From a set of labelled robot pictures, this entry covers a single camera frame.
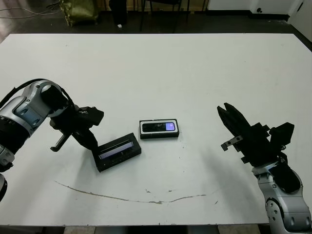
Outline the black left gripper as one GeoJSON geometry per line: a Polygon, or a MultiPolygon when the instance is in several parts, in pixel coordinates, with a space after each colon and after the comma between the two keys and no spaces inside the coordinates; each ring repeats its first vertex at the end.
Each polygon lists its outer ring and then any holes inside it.
{"type": "Polygon", "coordinates": [[[78,116],[65,116],[65,114],[62,114],[52,117],[50,126],[62,133],[62,137],[57,141],[56,145],[50,148],[53,152],[58,152],[70,136],[73,136],[81,146],[88,150],[92,151],[98,146],[94,134],[90,131],[92,125],[78,116]]]}

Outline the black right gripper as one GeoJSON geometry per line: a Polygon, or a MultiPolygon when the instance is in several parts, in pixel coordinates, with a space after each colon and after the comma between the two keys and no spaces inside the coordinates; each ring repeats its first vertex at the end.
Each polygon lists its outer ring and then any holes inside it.
{"type": "Polygon", "coordinates": [[[222,143],[221,148],[226,151],[228,147],[234,146],[237,152],[243,154],[243,163],[250,163],[253,167],[278,161],[277,150],[268,140],[270,128],[260,123],[250,126],[234,106],[229,103],[224,103],[224,106],[225,109],[217,106],[217,112],[234,137],[222,143]]]}

